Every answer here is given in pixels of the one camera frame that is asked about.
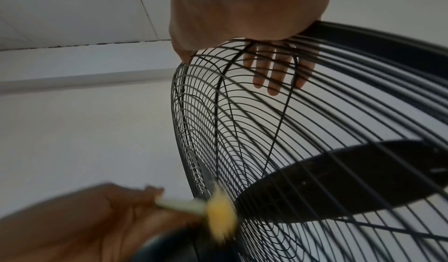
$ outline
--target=person's left hand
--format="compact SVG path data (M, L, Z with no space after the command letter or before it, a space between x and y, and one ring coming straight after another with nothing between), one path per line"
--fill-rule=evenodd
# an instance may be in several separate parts
M162 193L103 184L12 214L0 220L0 261L126 261L152 237L199 221L157 208Z

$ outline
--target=fan grille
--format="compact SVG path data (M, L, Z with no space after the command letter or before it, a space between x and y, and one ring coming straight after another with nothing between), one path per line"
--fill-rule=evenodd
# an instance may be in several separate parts
M266 86L254 88L256 63L243 66L244 53L266 60L261 51L266 46L276 51L268 59L273 64L277 57L292 57L290 64L280 64L287 76L276 97ZM310 72L300 60L317 66ZM259 212L261 219L242 220L233 247L243 261L447 261L445 187L382 144L419 140L435 153L448 151L447 68L448 54L439 48L326 23L277 45L236 39L197 53L190 64L179 66L172 83L175 135L194 196L210 196L210 183L217 180L237 200L261 178L325 155L369 194L378 211L353 216L309 173L327 192L329 208L344 215L321 220L310 207L312 221L272 223L262 220L268 214L257 200L247 202L239 214ZM303 77L308 82L294 90L292 81ZM334 153L360 144L390 157L433 195L391 206Z

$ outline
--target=person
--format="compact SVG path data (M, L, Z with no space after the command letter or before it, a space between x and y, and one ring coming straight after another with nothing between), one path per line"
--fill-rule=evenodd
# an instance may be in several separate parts
M171 0L169 32L181 60L188 63L197 51L245 37L277 41L289 38L318 20L329 0ZM272 58L274 47L252 53ZM276 55L275 60L289 62ZM310 69L314 64L305 60ZM246 55L245 66L252 66ZM253 84L261 88L270 63L256 60ZM271 74L268 93L278 94L285 68ZM300 88L306 80L294 84ZM2 262L121 262L127 261L149 239L178 230L199 218L154 205L163 189L133 190L103 184L29 207L0 220Z

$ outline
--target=yellow brush bristles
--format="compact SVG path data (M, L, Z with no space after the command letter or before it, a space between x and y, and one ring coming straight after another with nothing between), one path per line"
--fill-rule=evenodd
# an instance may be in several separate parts
M206 210L211 235L216 241L224 242L236 231L238 217L235 206L218 183L215 183L215 190L207 202Z

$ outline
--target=black fan blade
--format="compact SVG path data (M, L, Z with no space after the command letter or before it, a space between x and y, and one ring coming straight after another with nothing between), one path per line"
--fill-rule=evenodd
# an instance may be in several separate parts
M380 144L439 186L448 185L448 153L438 151L422 141L400 140ZM394 207L409 204L435 193L422 184L418 177L370 144L343 148L332 153ZM249 186L235 202L241 216L245 219L278 223L316 220L286 178L320 219L345 216L346 214L332 203L302 167L311 172L350 214L383 209L383 206L334 160L327 155L319 155L286 166ZM296 212L283 199L279 190L285 194ZM248 204L252 204L252 207L245 208Z

